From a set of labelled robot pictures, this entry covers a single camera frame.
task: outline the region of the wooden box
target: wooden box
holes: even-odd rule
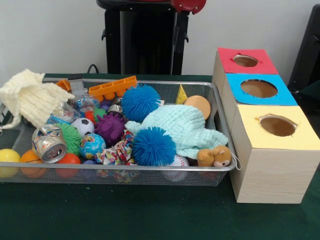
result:
[[[238,105],[231,135],[242,170],[238,203],[299,204],[320,161],[320,140],[299,106]]]
[[[227,73],[221,101],[229,130],[238,104],[296,106],[287,86],[277,74]]]
[[[263,49],[244,50],[218,47],[212,83],[217,86],[220,96],[226,74],[278,74],[278,72]]]

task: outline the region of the white string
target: white string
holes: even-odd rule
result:
[[[232,159],[235,160],[235,168],[240,171],[242,169],[242,163],[240,159],[237,158],[237,156],[233,152],[231,152],[231,156],[232,156]]]

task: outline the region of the blue puffer ball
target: blue puffer ball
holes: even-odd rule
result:
[[[130,121],[141,123],[160,104],[157,91],[148,85],[129,88],[122,97],[123,114]]]
[[[162,128],[149,127],[134,137],[132,153],[138,165],[165,166],[174,162],[176,144]]]

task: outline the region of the teddy bear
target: teddy bear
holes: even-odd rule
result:
[[[199,167],[226,167],[231,163],[231,152],[226,146],[201,149],[196,156]]]

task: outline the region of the black cable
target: black cable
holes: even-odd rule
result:
[[[88,71],[86,71],[86,73],[89,74],[92,67],[94,67],[95,72],[98,74],[99,70],[95,64],[91,64],[90,67],[88,68]]]

